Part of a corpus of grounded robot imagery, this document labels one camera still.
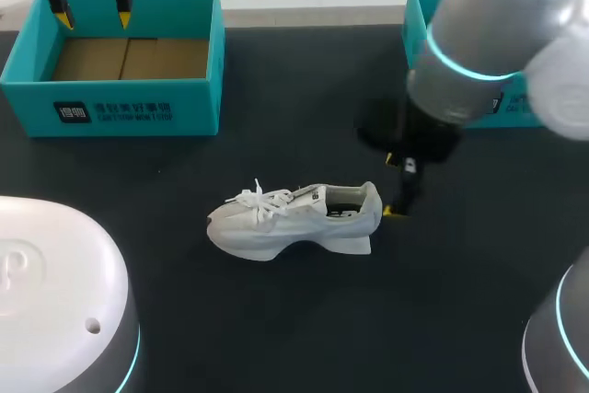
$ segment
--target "shoelace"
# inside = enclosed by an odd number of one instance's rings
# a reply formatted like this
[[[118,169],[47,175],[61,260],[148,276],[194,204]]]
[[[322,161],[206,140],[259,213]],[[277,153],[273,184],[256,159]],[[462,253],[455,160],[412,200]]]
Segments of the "shoelace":
[[[246,207],[251,207],[254,224],[261,223],[267,218],[272,218],[274,214],[287,216],[285,206],[293,199],[291,192],[287,190],[273,191],[263,193],[261,186],[256,180],[256,192],[244,189],[234,198],[225,200],[225,202],[238,202]]]

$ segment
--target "teal light ring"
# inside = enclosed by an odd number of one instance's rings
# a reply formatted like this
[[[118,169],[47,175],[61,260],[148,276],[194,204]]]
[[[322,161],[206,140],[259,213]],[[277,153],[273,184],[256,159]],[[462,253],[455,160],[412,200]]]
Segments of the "teal light ring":
[[[589,379],[589,370],[587,370],[587,368],[583,365],[583,363],[581,362],[581,359],[579,358],[579,356],[577,356],[577,353],[575,353],[574,349],[572,348],[571,342],[569,341],[569,338],[567,337],[567,334],[564,331],[564,325],[562,324],[562,314],[560,313],[560,294],[562,292],[562,286],[564,285],[564,280],[566,279],[566,277],[569,274],[569,272],[571,271],[571,269],[572,269],[572,266],[569,268],[569,270],[567,270],[567,272],[564,274],[564,276],[560,280],[559,289],[556,291],[556,321],[557,321],[557,324],[559,325],[559,332],[560,332],[560,336],[562,337],[562,342],[564,342],[564,346],[567,348],[567,351],[569,351],[569,355],[571,356],[574,363],[577,364],[577,367],[579,367],[579,370],[581,370],[581,372],[583,372],[585,377],[587,379]]]
[[[508,74],[508,75],[484,75],[484,74],[475,73],[474,71],[470,71],[469,69],[467,69],[463,66],[460,66],[455,61],[453,61],[448,56],[446,56],[442,52],[442,50],[440,50],[440,47],[437,45],[437,43],[433,39],[432,25],[430,25],[427,29],[427,41],[430,44],[430,48],[432,49],[433,55],[435,55],[440,60],[440,62],[445,64],[452,71],[456,71],[460,75],[474,78],[475,80],[480,80],[483,82],[499,82],[502,80],[510,79],[514,75],[518,74],[518,73],[513,73],[513,74]]]
[[[127,372],[127,376],[122,380],[121,385],[119,388],[116,389],[114,393],[121,393],[122,390],[127,385],[129,378],[131,377],[131,373],[137,364],[137,356],[139,356],[139,344],[141,343],[141,329],[137,331],[137,348],[135,349],[135,356],[133,357],[133,361],[131,362],[131,366],[129,367],[129,371]]]

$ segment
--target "screw hole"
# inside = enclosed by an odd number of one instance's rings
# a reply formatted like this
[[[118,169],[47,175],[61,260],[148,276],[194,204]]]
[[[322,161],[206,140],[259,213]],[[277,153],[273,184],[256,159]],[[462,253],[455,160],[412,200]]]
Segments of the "screw hole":
[[[96,318],[88,318],[86,320],[86,330],[93,335],[98,335],[100,333],[100,323]]]

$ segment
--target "shoe heel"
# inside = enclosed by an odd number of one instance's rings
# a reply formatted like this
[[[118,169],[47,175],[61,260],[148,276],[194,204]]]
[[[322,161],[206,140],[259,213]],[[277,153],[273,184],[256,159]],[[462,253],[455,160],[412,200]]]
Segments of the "shoe heel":
[[[330,252],[345,253],[346,255],[370,255],[370,238],[326,238],[318,244]]]

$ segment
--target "shoe insole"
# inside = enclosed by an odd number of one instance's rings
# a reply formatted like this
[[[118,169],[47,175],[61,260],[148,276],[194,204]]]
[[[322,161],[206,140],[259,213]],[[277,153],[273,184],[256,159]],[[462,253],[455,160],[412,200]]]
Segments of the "shoe insole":
[[[336,218],[353,216],[358,214],[361,209],[362,206],[360,204],[352,204],[347,202],[328,204],[328,216],[333,216]]]

